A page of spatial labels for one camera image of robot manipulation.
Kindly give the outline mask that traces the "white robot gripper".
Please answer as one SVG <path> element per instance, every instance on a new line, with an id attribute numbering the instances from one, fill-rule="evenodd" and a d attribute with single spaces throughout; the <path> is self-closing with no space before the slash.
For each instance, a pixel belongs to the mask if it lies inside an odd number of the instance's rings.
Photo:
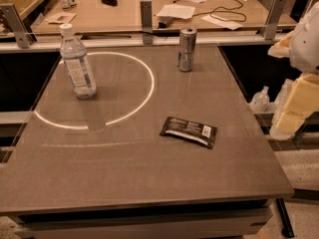
<path id="1" fill-rule="evenodd" d="M 303 73 L 319 73 L 319 2 L 311 7 L 293 32 L 269 48 L 268 55 L 289 57 L 291 66 Z"/>

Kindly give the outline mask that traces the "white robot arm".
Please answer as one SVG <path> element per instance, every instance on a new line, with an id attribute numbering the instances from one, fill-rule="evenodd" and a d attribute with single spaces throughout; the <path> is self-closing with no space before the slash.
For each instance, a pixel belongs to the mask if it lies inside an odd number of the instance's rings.
<path id="1" fill-rule="evenodd" d="M 286 140 L 319 109 L 319 2 L 268 50 L 268 55 L 288 58 L 291 67 L 301 72 L 295 81 L 285 82 L 277 96 L 270 135 Z"/>

